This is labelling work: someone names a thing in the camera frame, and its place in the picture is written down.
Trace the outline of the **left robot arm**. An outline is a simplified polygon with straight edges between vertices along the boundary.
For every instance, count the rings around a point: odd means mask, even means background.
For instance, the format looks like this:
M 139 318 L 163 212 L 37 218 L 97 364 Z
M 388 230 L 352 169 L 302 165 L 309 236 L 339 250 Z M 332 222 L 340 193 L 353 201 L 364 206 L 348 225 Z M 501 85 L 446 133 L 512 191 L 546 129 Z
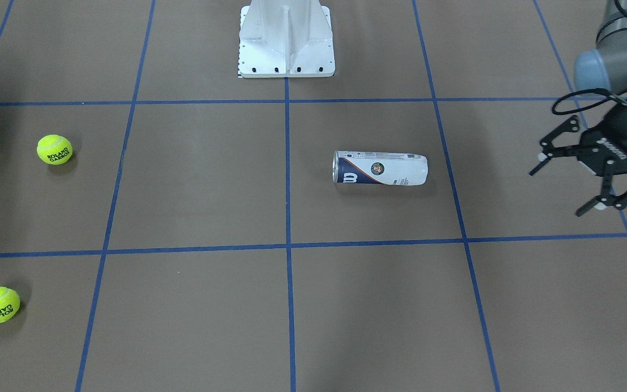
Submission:
M 576 110 L 564 112 L 567 119 L 540 139 L 539 163 L 530 175 L 555 158 L 576 158 L 602 179 L 600 192 L 576 211 L 627 208 L 627 1 L 607 2 L 595 48 L 580 54 L 574 78 L 578 95 L 599 95 L 614 106 L 588 129 L 580 127 Z

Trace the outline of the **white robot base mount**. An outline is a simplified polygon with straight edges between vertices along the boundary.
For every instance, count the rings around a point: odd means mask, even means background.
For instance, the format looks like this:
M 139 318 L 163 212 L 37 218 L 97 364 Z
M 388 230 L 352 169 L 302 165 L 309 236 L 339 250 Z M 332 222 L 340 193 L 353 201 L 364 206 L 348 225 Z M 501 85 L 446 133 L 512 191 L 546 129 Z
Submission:
M 239 77 L 335 74 L 331 12 L 319 1 L 252 1 L 239 15 Z

